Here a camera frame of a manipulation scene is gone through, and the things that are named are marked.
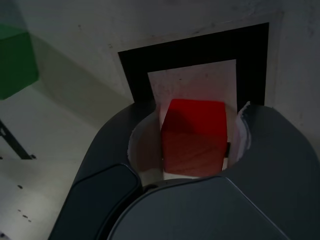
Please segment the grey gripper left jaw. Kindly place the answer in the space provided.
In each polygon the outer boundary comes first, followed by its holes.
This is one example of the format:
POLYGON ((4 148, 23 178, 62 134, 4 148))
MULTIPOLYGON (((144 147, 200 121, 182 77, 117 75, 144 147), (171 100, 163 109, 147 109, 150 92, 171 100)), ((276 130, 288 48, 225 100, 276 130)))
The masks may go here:
POLYGON ((130 164, 133 130, 156 110, 135 102, 98 131, 89 146, 49 235, 50 240, 106 240, 122 212, 143 194, 130 164))

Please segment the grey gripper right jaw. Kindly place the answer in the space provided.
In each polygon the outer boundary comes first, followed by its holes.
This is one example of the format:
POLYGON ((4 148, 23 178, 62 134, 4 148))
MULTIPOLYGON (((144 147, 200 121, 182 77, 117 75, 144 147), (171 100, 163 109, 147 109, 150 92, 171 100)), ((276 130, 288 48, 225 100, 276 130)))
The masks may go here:
POLYGON ((288 240, 320 237, 320 162, 307 138, 271 107, 247 103, 222 172, 288 240))

